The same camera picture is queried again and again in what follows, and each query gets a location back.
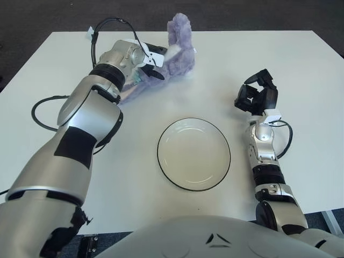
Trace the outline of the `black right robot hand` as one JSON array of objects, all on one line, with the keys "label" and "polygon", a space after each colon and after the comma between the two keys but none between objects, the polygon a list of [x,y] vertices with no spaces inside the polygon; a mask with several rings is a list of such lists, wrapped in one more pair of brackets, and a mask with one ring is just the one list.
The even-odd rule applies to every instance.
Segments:
[{"label": "black right robot hand", "polygon": [[277,99],[277,87],[273,84],[271,74],[264,69],[245,80],[234,106],[253,116],[262,116],[264,110],[276,107]]}]

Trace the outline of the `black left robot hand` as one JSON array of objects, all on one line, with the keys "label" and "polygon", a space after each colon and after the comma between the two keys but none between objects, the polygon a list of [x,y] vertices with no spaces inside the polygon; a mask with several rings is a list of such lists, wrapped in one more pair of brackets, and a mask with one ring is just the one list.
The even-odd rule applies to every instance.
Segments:
[{"label": "black left robot hand", "polygon": [[164,76],[155,70],[155,67],[161,68],[164,63],[164,55],[167,52],[165,47],[155,46],[146,43],[148,47],[148,63],[140,69],[148,76],[159,80],[164,80]]}]

